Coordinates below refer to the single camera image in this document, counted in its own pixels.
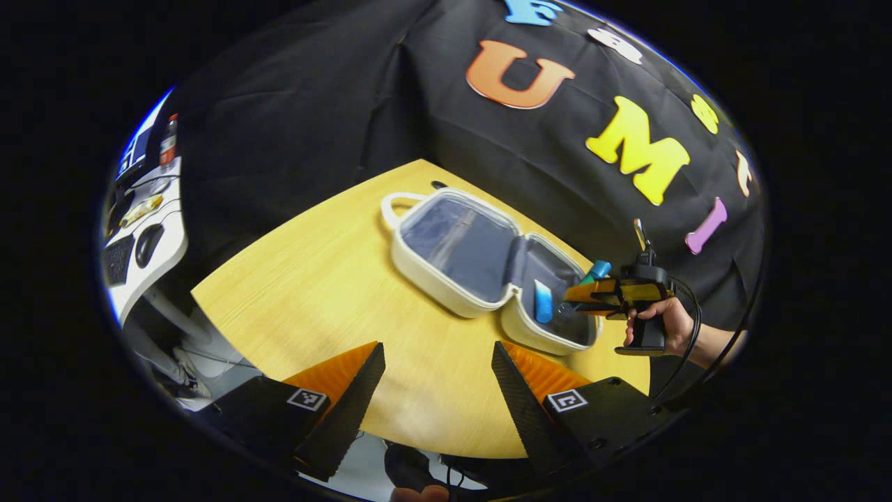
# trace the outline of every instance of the black cloth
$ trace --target black cloth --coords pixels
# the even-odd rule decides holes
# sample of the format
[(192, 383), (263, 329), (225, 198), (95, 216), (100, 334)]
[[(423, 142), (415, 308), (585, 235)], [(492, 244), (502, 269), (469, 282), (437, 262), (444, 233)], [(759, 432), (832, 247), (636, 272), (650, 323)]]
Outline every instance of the black cloth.
[[(566, 9), (551, 27), (504, 21), (503, 2), (317, 2), (243, 39), (182, 82), (160, 116), (178, 112), (188, 259), (243, 235), (263, 235), (377, 174), (425, 158), (494, 195), (592, 261), (619, 266), (638, 251), (644, 221), (657, 264), (686, 282), (703, 321), (733, 330), (762, 258), (757, 159), (711, 97), (634, 38), (641, 66), (588, 37), (605, 27)], [(605, 27), (623, 36), (616, 29)], [(466, 70), (479, 41), (524, 49), (503, 82), (529, 86), (537, 58), (576, 74), (542, 107), (517, 110), (480, 96)], [(693, 93), (720, 118), (712, 134)], [(614, 96), (647, 111), (650, 140), (676, 138), (690, 155), (652, 205), (632, 175), (585, 146), (616, 112)], [(744, 197), (735, 150), (754, 180)], [(728, 221), (699, 255), (684, 243), (720, 197)]]

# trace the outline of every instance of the hand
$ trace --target hand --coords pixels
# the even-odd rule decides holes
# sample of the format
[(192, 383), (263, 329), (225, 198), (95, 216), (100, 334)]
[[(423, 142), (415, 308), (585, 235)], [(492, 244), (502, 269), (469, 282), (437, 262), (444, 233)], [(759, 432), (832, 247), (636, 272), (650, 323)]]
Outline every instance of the hand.
[(684, 310), (684, 306), (677, 297), (656, 302), (648, 307), (648, 310), (640, 314), (630, 310), (629, 320), (625, 324), (625, 342), (623, 342), (623, 345), (628, 347), (635, 338), (632, 334), (632, 326), (636, 316), (640, 315), (641, 319), (652, 319), (657, 314), (663, 315), (663, 325), (666, 331), (666, 353), (673, 356), (683, 356), (684, 351), (688, 348), (690, 334), (694, 331), (694, 320)]
[(391, 502), (449, 502), (449, 491), (435, 484), (425, 486), (421, 493), (409, 488), (394, 488)]

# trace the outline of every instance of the blue object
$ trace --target blue object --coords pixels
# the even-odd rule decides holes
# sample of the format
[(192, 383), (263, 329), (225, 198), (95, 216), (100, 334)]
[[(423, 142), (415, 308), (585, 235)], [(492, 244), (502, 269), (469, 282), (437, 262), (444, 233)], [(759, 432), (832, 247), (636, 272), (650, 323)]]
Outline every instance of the blue object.
[(536, 284), (536, 321), (546, 324), (551, 321), (551, 288), (534, 280)]
[(542, 0), (505, 0), (505, 5), (511, 11), (505, 21), (536, 26), (551, 26), (549, 20), (564, 11), (559, 5)]
[(587, 273), (579, 283), (588, 284), (590, 282), (594, 282), (595, 279), (604, 279), (604, 276), (610, 273), (611, 268), (613, 268), (613, 265), (605, 261), (598, 260), (595, 262), (594, 265), (591, 266), (591, 270), (589, 270), (589, 273)]

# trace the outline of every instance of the yellow table surface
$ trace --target yellow table surface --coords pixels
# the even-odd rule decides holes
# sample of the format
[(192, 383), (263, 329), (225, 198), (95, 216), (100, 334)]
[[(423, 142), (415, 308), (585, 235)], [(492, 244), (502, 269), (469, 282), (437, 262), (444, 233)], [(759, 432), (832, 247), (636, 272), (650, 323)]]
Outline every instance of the yellow table surface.
[[(359, 345), (384, 343), (386, 370), (361, 429), (433, 452), (481, 458), (526, 453), (491, 369), (493, 342), (507, 339), (499, 313), (464, 319), (404, 278), (390, 257), (381, 199), (433, 193), (442, 181), (508, 213), (584, 270), (591, 261), (479, 188), (415, 161), (310, 208), (257, 240), (192, 294), (214, 326), (266, 376), (284, 380)], [(414, 201), (398, 201), (401, 214)], [(647, 357), (619, 356), (625, 322), (604, 321), (595, 345), (547, 356), (598, 381), (618, 376), (647, 394)]]

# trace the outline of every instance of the white desk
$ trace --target white desk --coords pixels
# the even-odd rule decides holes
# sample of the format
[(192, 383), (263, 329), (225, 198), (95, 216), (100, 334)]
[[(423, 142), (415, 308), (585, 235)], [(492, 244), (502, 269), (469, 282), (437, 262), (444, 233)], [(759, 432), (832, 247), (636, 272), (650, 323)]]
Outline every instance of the white desk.
[[(164, 174), (178, 176), (180, 173), (181, 161), (182, 157), (174, 159), (173, 168)], [(151, 180), (156, 176), (161, 176), (160, 169), (161, 168), (159, 167), (149, 171), (145, 176), (137, 180), (134, 183), (134, 186)], [(115, 313), (115, 317), (118, 319), (118, 324), (122, 326), (127, 319), (127, 315), (130, 313), (130, 309), (139, 297), (141, 297), (162, 275), (172, 269), (174, 265), (183, 258), (183, 255), (186, 254), (188, 240), (186, 239), (186, 231), (183, 226), (183, 214), (181, 213), (182, 207), (179, 201), (179, 178), (167, 178), (167, 180), (170, 181), (170, 184), (163, 192), (161, 192), (163, 199), (161, 200), (159, 209), (143, 216), (129, 227), (121, 229), (106, 245), (109, 246), (131, 234), (134, 239), (138, 241), (139, 235), (149, 225), (164, 220), (164, 233), (161, 234), (161, 240), (158, 241), (158, 246), (152, 254), (152, 259), (149, 260), (149, 263), (145, 268), (141, 269), (136, 264), (136, 246), (134, 246), (133, 251), (130, 253), (130, 264), (127, 268), (127, 282), (106, 289), (108, 291), (109, 300), (111, 301), (112, 310)], [(146, 183), (142, 187), (136, 188), (133, 203), (130, 207), (135, 207), (150, 197), (152, 195), (151, 188), (152, 183)]]

